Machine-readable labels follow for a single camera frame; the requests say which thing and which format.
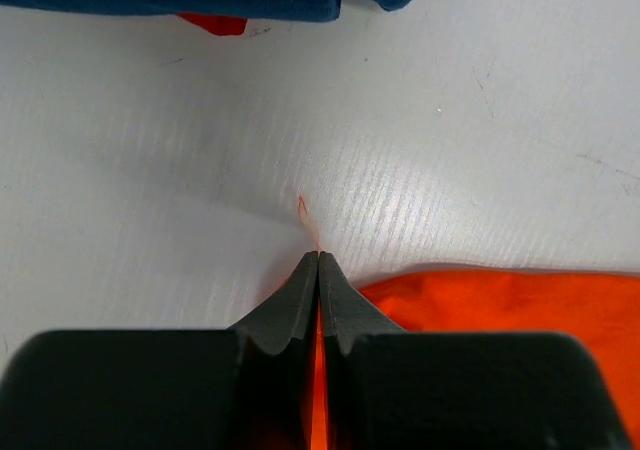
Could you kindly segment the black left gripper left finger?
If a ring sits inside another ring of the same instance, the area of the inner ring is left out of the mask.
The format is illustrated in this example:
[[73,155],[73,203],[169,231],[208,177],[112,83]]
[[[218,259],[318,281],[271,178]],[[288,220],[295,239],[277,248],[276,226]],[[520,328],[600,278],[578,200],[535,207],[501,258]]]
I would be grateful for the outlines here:
[[314,315],[318,263],[318,252],[305,253],[285,283],[229,329],[250,337],[272,356],[293,340],[303,341]]

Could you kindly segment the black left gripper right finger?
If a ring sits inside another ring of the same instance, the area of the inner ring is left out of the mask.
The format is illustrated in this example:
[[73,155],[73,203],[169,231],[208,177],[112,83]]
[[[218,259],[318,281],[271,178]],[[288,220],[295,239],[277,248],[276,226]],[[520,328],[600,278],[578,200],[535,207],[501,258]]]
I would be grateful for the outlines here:
[[325,336],[341,355],[360,338],[406,332],[350,284],[333,254],[319,253],[318,277]]

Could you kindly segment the orange t-shirt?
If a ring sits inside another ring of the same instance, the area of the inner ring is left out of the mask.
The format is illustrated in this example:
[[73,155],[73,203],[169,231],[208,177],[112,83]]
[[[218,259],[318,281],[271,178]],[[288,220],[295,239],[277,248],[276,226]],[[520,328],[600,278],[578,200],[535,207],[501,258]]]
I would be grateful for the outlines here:
[[558,331],[600,366],[632,448],[639,446],[639,280],[607,273],[483,268],[416,271],[363,296],[411,331]]

